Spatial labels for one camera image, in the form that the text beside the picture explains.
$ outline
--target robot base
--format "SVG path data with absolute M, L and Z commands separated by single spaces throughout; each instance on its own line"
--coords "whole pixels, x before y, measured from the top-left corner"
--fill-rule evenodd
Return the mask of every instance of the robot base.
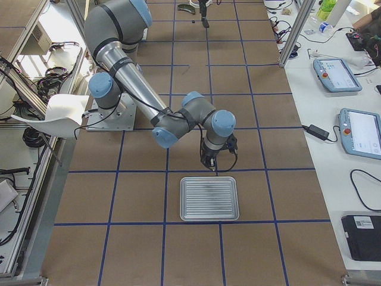
M 118 118 L 108 121 L 107 119 L 101 121 L 95 125 L 86 127 L 86 130 L 89 132 L 109 132 L 109 131 L 133 131 L 133 126 L 135 124 L 135 115 L 136 115 L 136 104 L 133 100 L 127 95 L 122 94 L 120 99 L 124 106 L 127 107 L 126 111 L 118 116 Z M 95 100 L 91 106 L 92 109 L 97 109 L 98 105 Z M 98 112 L 90 113 L 88 125 L 94 124 L 102 120 L 102 117 Z

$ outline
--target tablet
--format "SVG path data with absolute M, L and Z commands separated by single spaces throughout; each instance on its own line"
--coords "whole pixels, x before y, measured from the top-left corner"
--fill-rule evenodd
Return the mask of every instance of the tablet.
M 363 87 L 341 58 L 315 59 L 314 70 L 330 92 L 360 91 Z
M 341 142 L 348 154 L 381 159 L 381 119 L 376 113 L 343 108 Z

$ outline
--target ridged metal plate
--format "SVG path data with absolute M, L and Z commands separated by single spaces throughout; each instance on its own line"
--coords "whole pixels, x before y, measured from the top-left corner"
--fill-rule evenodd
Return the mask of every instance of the ridged metal plate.
M 184 177 L 180 183 L 180 217 L 184 221 L 236 220 L 239 217 L 233 177 Z

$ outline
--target power adapter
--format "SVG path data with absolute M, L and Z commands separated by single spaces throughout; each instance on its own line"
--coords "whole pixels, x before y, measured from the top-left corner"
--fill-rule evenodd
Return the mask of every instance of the power adapter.
M 323 141 L 328 139 L 329 132 L 327 132 L 327 131 L 325 131 L 325 130 L 323 130 L 323 129 L 315 126 L 315 125 L 312 125 L 312 124 L 309 126 L 302 125 L 302 127 L 307 133 L 309 133 L 309 134 L 311 134 L 311 135 L 313 135 L 313 136 L 315 136 L 315 137 L 317 137 Z

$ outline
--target tiled floor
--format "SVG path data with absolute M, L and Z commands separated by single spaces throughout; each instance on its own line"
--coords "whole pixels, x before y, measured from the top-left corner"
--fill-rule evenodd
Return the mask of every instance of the tiled floor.
M 200 15 L 149 0 L 144 75 L 177 110 L 192 90 L 237 118 L 235 222 L 184 223 L 180 180 L 215 176 L 199 131 L 169 150 L 138 112 L 131 133 L 82 132 L 42 275 L 52 286 L 327 286 L 345 273 L 264 4 L 224 0 Z M 222 152 L 220 169 L 233 156 Z

